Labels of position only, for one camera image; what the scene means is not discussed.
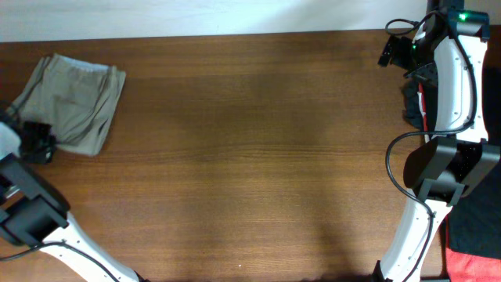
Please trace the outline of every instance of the wooden table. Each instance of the wooden table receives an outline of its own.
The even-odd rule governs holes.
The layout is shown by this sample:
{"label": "wooden table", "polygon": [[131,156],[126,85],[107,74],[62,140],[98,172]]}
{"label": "wooden table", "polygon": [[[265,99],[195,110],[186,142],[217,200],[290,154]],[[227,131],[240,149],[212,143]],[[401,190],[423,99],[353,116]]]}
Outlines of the wooden table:
{"label": "wooden table", "polygon": [[[1,44],[0,93],[14,99],[53,52],[127,72],[102,153],[59,151],[35,168],[92,238],[153,282],[366,275],[405,204],[384,152],[413,130],[404,71],[377,66],[386,40],[338,31]],[[400,181],[419,145],[394,149]],[[423,276],[442,265],[435,238]],[[0,280],[81,278],[37,253],[0,264]]]}

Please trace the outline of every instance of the red cloth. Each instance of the red cloth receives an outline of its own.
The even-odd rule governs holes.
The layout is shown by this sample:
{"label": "red cloth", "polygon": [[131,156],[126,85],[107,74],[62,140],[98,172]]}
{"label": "red cloth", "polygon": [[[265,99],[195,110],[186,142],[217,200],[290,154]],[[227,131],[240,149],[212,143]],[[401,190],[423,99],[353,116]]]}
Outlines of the red cloth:
{"label": "red cloth", "polygon": [[449,227],[447,228],[445,259],[451,282],[501,282],[501,260],[451,250]]}

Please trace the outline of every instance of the folded khaki pants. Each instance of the folded khaki pants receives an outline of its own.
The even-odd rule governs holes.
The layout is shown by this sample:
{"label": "folded khaki pants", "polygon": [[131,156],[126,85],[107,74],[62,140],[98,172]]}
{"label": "folded khaki pants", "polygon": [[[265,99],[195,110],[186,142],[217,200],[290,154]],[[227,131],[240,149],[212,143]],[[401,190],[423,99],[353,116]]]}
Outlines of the folded khaki pants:
{"label": "folded khaki pants", "polygon": [[40,60],[14,101],[23,121],[52,125],[58,147],[94,156],[103,147],[125,81],[116,67],[55,54]]}

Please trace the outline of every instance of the white wall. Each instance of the white wall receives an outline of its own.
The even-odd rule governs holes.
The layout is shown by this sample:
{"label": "white wall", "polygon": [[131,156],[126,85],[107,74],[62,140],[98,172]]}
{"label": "white wall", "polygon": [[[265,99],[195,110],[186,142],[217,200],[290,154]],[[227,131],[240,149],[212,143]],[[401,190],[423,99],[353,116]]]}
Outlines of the white wall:
{"label": "white wall", "polygon": [[[501,24],[501,0],[466,0]],[[0,0],[0,42],[378,29],[426,0]]]}

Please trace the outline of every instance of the folded cloth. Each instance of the folded cloth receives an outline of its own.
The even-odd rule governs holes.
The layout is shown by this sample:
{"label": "folded cloth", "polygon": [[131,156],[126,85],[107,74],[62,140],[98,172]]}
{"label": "folded cloth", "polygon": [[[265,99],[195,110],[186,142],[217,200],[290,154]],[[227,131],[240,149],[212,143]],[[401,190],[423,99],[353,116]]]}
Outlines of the folded cloth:
{"label": "folded cloth", "polygon": [[499,282],[501,260],[477,255],[462,254],[450,248],[450,228],[447,225],[445,260],[447,273],[452,282]]}
{"label": "folded cloth", "polygon": [[58,148],[97,155],[103,147],[125,82],[115,66],[55,54],[42,58],[13,102],[23,121],[50,124]]}

